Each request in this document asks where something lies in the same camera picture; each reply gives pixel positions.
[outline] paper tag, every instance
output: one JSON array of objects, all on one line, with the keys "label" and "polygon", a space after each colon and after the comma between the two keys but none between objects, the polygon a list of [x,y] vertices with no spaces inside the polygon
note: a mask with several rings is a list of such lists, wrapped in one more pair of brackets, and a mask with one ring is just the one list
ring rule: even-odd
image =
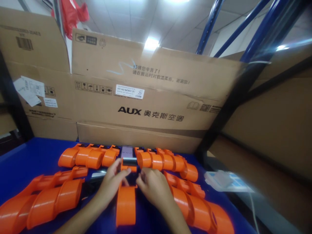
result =
[{"label": "paper tag", "polygon": [[118,84],[116,85],[116,94],[131,98],[143,99],[144,89],[133,88]]},{"label": "paper tag", "polygon": [[121,158],[124,158],[124,157],[126,157],[126,158],[132,158],[133,157],[133,155],[132,155],[132,153],[133,153],[133,148],[132,148],[132,146],[123,146],[122,148],[121,148]]},{"label": "paper tag", "polygon": [[31,93],[45,97],[45,84],[37,81],[30,79],[26,76],[21,76],[21,78],[25,81],[25,88],[26,90],[30,91]]},{"label": "paper tag", "polygon": [[47,107],[55,107],[55,108],[58,107],[58,103],[56,102],[55,98],[44,97],[43,100],[45,101],[45,106]]},{"label": "paper tag", "polygon": [[18,78],[16,81],[14,81],[13,84],[16,91],[22,96],[22,98],[25,99],[26,102],[28,102],[28,104],[31,107],[41,102],[36,95],[34,95],[33,93],[31,93],[29,90],[26,89],[24,79]]}]

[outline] red plastic bag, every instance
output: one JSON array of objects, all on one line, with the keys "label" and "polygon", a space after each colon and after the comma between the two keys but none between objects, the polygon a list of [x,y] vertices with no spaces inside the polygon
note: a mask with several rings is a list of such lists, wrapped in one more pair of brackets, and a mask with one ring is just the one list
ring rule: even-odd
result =
[{"label": "red plastic bag", "polygon": [[77,28],[79,21],[88,21],[90,16],[86,3],[83,3],[81,7],[75,0],[61,0],[63,9],[63,27],[66,36],[72,39],[72,29]]}]

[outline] blue table surface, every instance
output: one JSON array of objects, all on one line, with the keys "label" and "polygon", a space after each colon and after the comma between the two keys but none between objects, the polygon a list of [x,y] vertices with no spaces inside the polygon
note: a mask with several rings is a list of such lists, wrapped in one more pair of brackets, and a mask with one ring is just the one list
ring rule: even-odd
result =
[{"label": "blue table surface", "polygon": [[[25,144],[18,146],[12,151],[0,157],[0,204],[21,192],[33,178],[39,175],[53,175],[57,171],[67,171],[68,168],[58,167],[58,160],[62,152],[73,147],[77,142],[33,138]],[[206,192],[207,201],[220,205],[229,215],[235,233],[256,233],[251,225],[245,220],[237,208],[230,202],[224,193],[215,191],[206,184],[204,168],[198,163],[193,155],[181,154],[187,161],[198,169],[199,177],[196,182]],[[89,170],[86,181],[95,170]],[[136,224],[116,228],[116,201],[100,215],[100,217],[89,228],[87,233],[170,233],[160,213],[144,197],[142,192],[136,192]],[[60,213],[53,221],[39,225],[31,230],[23,230],[21,233],[52,233],[62,224],[69,220],[92,198],[81,201],[78,207]],[[197,228],[191,227],[193,234],[206,233]]]}]

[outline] cardboard box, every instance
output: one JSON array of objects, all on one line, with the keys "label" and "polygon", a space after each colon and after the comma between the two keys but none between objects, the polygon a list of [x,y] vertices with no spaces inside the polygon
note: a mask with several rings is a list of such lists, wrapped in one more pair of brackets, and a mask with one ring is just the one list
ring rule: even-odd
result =
[{"label": "cardboard box", "polygon": [[35,136],[56,139],[192,153],[243,65],[74,29],[71,74],[54,18],[1,8],[0,36],[13,81],[43,82],[55,103],[20,97]]}]

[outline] forearm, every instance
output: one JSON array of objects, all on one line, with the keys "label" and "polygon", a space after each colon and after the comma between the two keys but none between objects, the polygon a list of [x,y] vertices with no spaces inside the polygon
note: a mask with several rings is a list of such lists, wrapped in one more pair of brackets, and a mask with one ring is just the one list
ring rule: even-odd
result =
[{"label": "forearm", "polygon": [[160,212],[173,234],[191,234],[191,231],[189,230],[183,214],[176,202],[165,206],[160,210]]},{"label": "forearm", "polygon": [[93,199],[75,214],[67,223],[60,227],[54,234],[83,234],[106,209],[108,202],[103,202],[97,194]]}]

